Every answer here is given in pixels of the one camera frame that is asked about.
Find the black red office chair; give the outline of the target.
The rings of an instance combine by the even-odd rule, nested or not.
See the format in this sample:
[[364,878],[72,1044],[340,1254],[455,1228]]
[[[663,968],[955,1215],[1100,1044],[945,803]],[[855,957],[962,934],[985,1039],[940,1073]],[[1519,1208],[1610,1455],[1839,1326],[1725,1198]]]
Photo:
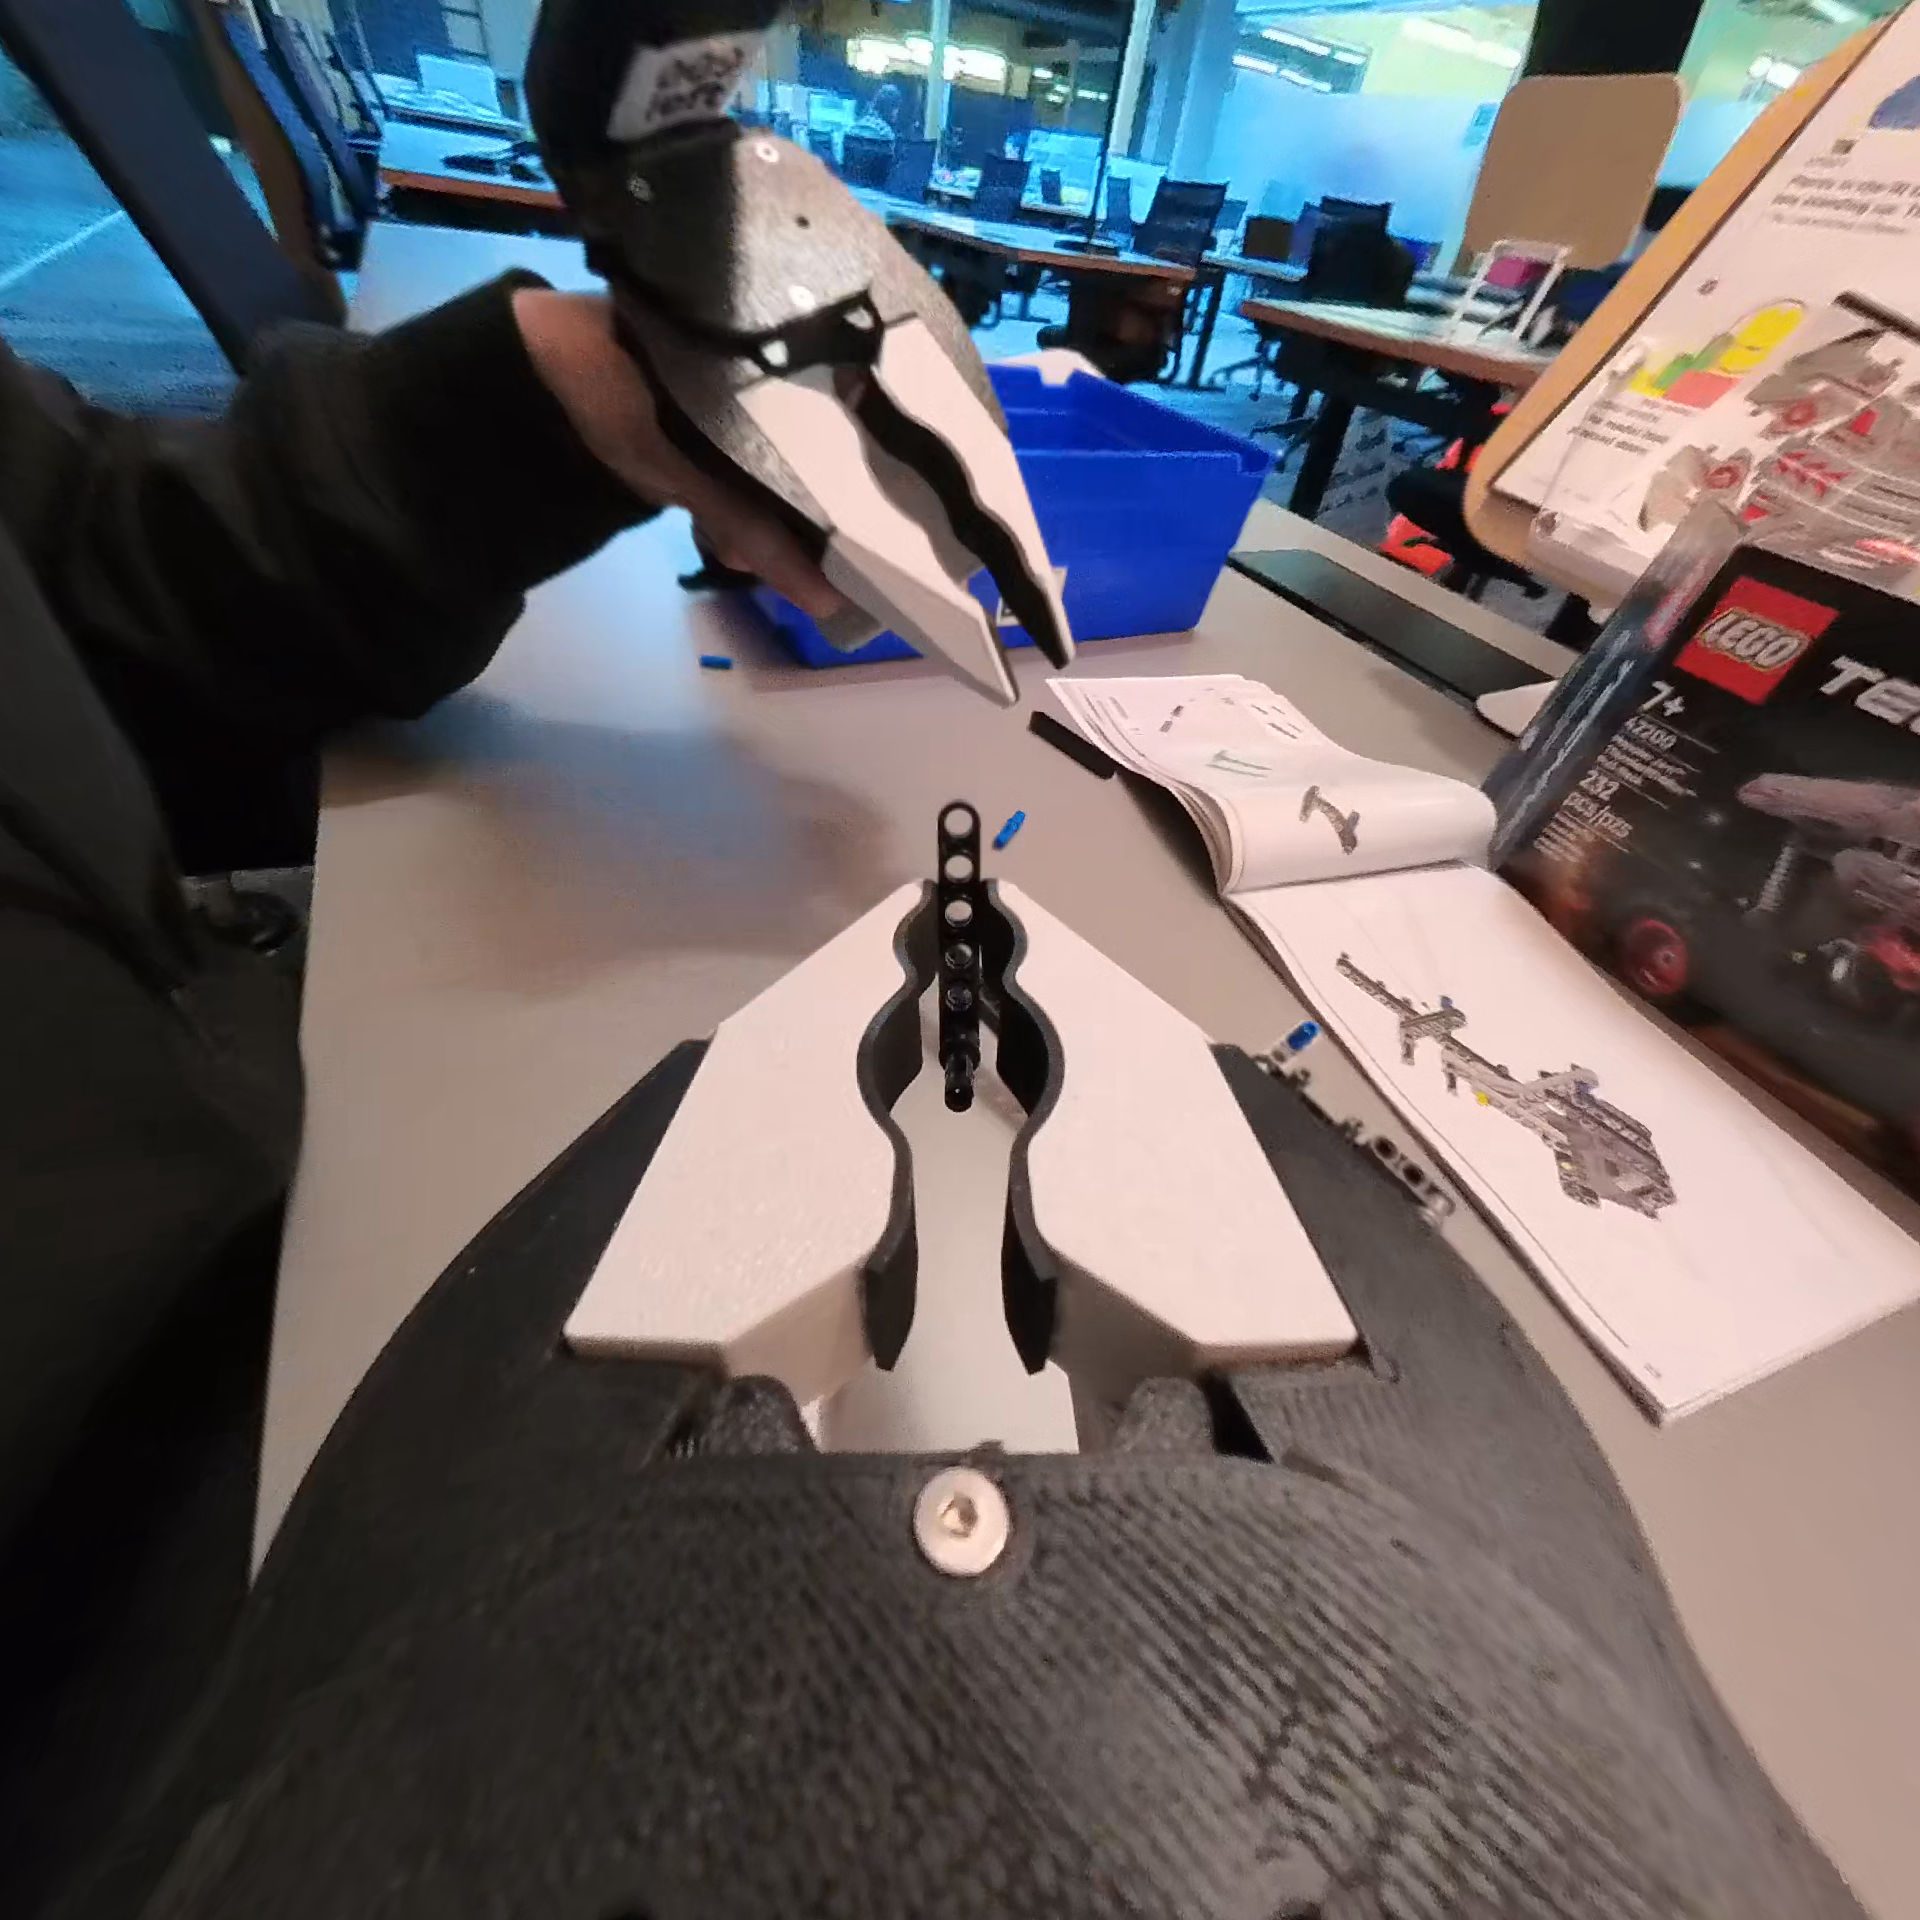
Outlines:
[[1418,573],[1439,588],[1484,602],[1501,554],[1476,546],[1466,526],[1466,467],[1421,465],[1397,471],[1384,487],[1389,529],[1379,554]]

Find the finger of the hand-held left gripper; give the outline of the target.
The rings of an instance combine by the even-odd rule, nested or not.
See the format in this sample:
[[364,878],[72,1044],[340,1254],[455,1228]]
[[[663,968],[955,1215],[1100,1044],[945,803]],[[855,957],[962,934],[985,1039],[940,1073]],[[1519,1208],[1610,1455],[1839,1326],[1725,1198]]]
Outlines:
[[[843,562],[843,453],[847,453],[847,398],[841,397],[830,371],[811,371],[796,379],[763,379],[745,397],[749,417],[756,427],[770,440],[770,449],[787,461],[795,471],[805,504],[805,520],[824,536],[824,576],[830,586],[847,594],[841,562]],[[873,611],[862,611],[869,624],[891,630]],[[998,709],[1011,709],[1018,702],[1018,687],[1010,670],[948,670],[955,679],[980,692],[985,702]]]
[[1055,667],[1076,664],[1066,590],[1010,433],[920,320],[883,335],[847,402],[841,586],[948,670],[1007,670],[998,606]]

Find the person's black jacket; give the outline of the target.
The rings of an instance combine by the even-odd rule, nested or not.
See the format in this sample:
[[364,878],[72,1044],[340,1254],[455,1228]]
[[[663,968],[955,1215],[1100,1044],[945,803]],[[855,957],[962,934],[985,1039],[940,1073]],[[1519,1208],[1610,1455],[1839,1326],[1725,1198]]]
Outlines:
[[192,779],[275,780],[322,739],[267,687],[222,417],[118,415],[5,361],[5,1578],[21,1582],[15,1543],[87,1420],[265,1215],[297,1141],[285,984],[196,915],[177,854]]

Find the long wooden office desk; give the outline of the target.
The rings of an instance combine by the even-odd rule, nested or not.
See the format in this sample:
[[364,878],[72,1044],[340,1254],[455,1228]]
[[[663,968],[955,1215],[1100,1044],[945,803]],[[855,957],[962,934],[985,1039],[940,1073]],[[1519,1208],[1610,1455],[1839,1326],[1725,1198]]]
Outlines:
[[1170,288],[1214,288],[1224,279],[1251,279],[1262,283],[1294,288],[1307,279],[1307,267],[1285,259],[1251,259],[1238,252],[1205,252],[1201,261],[1182,266],[1132,248],[1105,248],[1084,238],[1058,236],[1022,224],[978,224],[971,217],[940,212],[930,205],[869,196],[869,209],[895,231],[915,231],[952,252],[980,252],[1003,259],[1018,267],[1045,267],[1051,276],[1116,276],[1149,279]]

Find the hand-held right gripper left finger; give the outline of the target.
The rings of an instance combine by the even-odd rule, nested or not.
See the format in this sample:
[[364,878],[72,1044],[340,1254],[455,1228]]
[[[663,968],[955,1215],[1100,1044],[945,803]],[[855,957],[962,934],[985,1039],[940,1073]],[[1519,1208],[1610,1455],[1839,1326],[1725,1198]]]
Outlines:
[[714,1371],[862,1371],[900,1350],[869,1303],[911,1166],[859,1050],[911,985],[900,886],[709,1039],[565,1320],[591,1359]]

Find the black toy truck box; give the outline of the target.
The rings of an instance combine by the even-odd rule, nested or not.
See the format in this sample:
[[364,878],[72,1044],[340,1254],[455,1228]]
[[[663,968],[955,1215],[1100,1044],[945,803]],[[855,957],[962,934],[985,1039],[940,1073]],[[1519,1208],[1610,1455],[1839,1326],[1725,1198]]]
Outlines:
[[1916,606],[1682,549],[1486,780],[1494,867],[1623,989],[1916,1194]]

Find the grey black brick model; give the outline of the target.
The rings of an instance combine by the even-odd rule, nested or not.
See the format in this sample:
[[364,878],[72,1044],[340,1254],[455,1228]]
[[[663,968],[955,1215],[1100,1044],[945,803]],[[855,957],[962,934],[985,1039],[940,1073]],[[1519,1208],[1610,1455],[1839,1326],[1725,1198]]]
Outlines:
[[1253,1050],[1251,1061],[1334,1127],[1430,1228],[1439,1230],[1454,1223],[1457,1190],[1424,1150],[1384,1119],[1384,1110],[1354,1102],[1358,1067],[1319,1018],[1294,1024],[1280,1039]]

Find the wooden instruction board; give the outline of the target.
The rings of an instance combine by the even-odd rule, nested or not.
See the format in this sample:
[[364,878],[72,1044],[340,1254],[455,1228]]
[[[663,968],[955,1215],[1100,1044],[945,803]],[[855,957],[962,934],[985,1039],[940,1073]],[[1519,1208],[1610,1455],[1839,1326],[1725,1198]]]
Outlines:
[[1794,86],[1695,185],[1486,440],[1466,489],[1474,536],[1610,609],[1625,590],[1526,554],[1532,504],[1501,489],[1509,467],[1632,339],[1699,342],[1754,304],[1846,291],[1916,316],[1916,3]]

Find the white instruction booklet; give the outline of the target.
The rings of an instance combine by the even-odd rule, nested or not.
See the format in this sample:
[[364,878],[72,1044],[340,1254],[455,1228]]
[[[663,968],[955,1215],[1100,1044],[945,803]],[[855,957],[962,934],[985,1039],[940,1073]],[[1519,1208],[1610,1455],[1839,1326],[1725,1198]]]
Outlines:
[[1916,1237],[1489,871],[1479,787],[1245,677],[1048,692],[1187,808],[1224,908],[1648,1413],[1916,1303]]

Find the grey desk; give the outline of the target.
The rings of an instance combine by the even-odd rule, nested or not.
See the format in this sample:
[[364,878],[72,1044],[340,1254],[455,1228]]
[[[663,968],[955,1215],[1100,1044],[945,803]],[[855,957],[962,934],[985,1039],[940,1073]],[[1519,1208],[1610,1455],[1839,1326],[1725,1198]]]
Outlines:
[[[543,588],[490,672],[331,751],[256,1556],[428,1285],[663,1053],[930,871],[933,803],[1213,1039],[1304,1018],[1187,812],[920,667],[806,672],[692,597],[663,515]],[[699,655],[731,655],[703,672]],[[1564,1383],[1728,1711],[1877,1918],[1916,1918],[1916,1311],[1657,1426],[1471,1208],[1448,1226]]]

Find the black flat panel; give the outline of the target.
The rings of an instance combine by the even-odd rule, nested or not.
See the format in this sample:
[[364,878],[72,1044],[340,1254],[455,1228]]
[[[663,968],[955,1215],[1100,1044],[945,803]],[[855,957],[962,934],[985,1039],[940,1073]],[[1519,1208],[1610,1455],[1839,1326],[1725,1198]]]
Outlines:
[[1555,677],[1311,549],[1236,549],[1228,566],[1459,705]]

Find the person's left hand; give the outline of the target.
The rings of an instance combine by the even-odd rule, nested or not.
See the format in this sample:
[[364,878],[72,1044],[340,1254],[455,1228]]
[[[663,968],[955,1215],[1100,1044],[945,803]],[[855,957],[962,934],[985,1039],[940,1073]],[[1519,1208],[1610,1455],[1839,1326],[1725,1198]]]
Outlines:
[[516,288],[509,306],[535,376],[583,446],[643,507],[685,512],[709,558],[770,586],[815,624],[854,611],[776,515],[669,440],[654,389],[617,338],[611,297]]

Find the black holed beam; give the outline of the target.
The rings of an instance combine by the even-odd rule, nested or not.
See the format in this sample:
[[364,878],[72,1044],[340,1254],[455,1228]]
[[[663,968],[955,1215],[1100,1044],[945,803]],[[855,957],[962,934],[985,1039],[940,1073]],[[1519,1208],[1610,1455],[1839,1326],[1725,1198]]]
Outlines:
[[971,1113],[980,1075],[980,1036],[985,1018],[985,963],[980,929],[985,923],[985,890],[980,867],[980,812],[952,802],[936,820],[933,867],[936,929],[936,1004],[940,1004],[940,1075],[952,1113]]

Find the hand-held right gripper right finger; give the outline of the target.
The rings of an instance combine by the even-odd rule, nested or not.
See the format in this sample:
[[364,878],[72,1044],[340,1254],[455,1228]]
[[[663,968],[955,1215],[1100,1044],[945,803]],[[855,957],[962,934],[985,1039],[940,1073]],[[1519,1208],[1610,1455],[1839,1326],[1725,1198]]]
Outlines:
[[1358,1329],[1208,1036],[997,890],[997,1075],[1022,1110],[1003,1316],[1027,1371],[1334,1363]]

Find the dark office chair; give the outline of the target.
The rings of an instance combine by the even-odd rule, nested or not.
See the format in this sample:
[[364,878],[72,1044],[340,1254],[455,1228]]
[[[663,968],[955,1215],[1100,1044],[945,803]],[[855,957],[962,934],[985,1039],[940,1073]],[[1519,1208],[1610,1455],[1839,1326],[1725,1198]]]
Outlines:
[[265,335],[343,326],[327,267],[304,267],[212,151],[190,94],[125,3],[5,3],[5,54],[57,110],[233,371]]

